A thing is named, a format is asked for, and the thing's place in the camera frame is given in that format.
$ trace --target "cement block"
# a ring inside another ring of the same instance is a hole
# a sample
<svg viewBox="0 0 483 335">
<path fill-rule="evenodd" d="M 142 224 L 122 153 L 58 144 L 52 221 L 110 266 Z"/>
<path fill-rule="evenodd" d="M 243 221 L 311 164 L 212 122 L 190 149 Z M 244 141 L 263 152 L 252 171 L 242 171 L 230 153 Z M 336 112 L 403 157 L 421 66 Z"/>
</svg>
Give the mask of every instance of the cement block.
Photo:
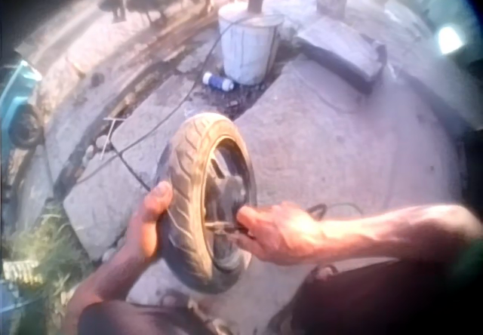
<svg viewBox="0 0 483 335">
<path fill-rule="evenodd" d="M 95 155 L 80 180 L 113 155 L 105 154 L 102 161 L 99 154 Z M 100 259 L 115 244 L 145 194 L 146 190 L 118 158 L 72 189 L 63 205 L 92 260 Z"/>
<path fill-rule="evenodd" d="M 112 135 L 113 146 L 117 150 L 123 150 L 152 130 L 177 108 L 191 87 L 192 81 L 183 76 L 171 76 L 117 128 Z M 184 103 L 152 135 L 123 153 L 124 160 L 149 186 L 154 186 L 158 160 L 169 139 L 186 120 L 189 107 L 190 103 Z"/>
<path fill-rule="evenodd" d="M 47 198 L 52 196 L 50 168 L 45 161 L 45 147 L 38 146 L 26 168 L 23 185 L 18 193 L 19 230 L 28 230 L 36 222 Z"/>
<path fill-rule="evenodd" d="M 343 63 L 365 81 L 373 81 L 383 66 L 372 45 L 359 32 L 339 20 L 320 17 L 301 30 L 297 40 L 310 46 L 308 51 L 320 51 L 326 60 L 331 58 Z"/>
</svg>

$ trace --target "trash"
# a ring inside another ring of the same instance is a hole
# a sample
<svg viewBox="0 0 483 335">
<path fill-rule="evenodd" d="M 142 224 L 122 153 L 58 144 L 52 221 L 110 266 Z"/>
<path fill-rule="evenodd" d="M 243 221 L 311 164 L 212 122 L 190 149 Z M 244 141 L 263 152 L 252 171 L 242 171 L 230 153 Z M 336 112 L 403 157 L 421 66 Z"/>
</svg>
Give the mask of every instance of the trash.
<svg viewBox="0 0 483 335">
<path fill-rule="evenodd" d="M 217 88 L 218 90 L 231 91 L 235 88 L 235 83 L 224 77 L 214 75 L 211 72 L 205 72 L 203 75 L 203 83 L 212 88 Z"/>
</svg>

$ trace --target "wheel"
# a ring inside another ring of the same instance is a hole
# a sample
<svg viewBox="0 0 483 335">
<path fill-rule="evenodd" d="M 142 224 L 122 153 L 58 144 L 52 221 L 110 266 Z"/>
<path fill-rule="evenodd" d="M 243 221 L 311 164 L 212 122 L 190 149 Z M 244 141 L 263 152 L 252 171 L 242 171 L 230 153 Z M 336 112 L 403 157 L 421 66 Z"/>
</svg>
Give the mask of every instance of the wheel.
<svg viewBox="0 0 483 335">
<path fill-rule="evenodd" d="M 257 203 L 247 147 L 228 118 L 209 113 L 185 121 L 163 153 L 158 172 L 167 157 L 174 197 L 162 225 L 163 257 L 187 286 L 223 292 L 239 280 L 251 255 L 205 224 L 235 223 L 239 207 Z"/>
<path fill-rule="evenodd" d="M 32 149 L 40 144 L 44 134 L 37 108 L 28 103 L 19 106 L 8 133 L 17 148 Z"/>
</svg>

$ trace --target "tire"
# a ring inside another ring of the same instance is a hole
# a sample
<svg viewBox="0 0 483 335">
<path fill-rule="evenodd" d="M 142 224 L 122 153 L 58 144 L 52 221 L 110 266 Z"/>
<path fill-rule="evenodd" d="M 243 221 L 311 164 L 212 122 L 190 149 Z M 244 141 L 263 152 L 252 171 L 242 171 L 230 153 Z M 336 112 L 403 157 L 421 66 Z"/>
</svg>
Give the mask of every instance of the tire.
<svg viewBox="0 0 483 335">
<path fill-rule="evenodd" d="M 230 270 L 221 269 L 213 261 L 206 242 L 202 218 L 204 180 L 208 159 L 221 140 L 238 147 L 245 162 L 248 203 L 255 205 L 256 186 L 251 160 L 240 133 L 228 118 L 213 113 L 196 115 L 185 121 L 166 149 L 169 151 L 167 175 L 174 197 L 169 216 L 162 226 L 162 256 L 185 285 L 209 294 L 218 294 L 233 286 L 251 260 L 249 253 L 236 248 L 233 266 Z M 168 156 L 166 150 L 158 173 Z"/>
<path fill-rule="evenodd" d="M 28 121 L 31 128 L 25 128 L 23 123 Z M 27 135 L 22 135 L 22 130 L 29 130 Z M 40 144 L 44 137 L 40 112 L 36 107 L 28 103 L 19 106 L 15 112 L 10 130 L 10 141 L 20 149 L 33 149 Z"/>
</svg>

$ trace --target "green plant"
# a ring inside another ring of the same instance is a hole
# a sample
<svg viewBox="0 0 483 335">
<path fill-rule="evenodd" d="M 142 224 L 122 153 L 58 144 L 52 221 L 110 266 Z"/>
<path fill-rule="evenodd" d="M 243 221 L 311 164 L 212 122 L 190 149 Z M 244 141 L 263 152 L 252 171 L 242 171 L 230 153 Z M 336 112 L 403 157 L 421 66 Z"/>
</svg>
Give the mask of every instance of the green plant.
<svg viewBox="0 0 483 335">
<path fill-rule="evenodd" d="M 36 303 L 26 307 L 19 333 L 39 333 L 39 321 L 46 333 L 58 333 L 72 289 L 93 269 L 62 207 L 45 208 L 37 226 L 16 235 L 10 248 L 16 262 L 10 273 L 4 271 L 5 279 L 19 287 L 24 300 Z"/>
</svg>

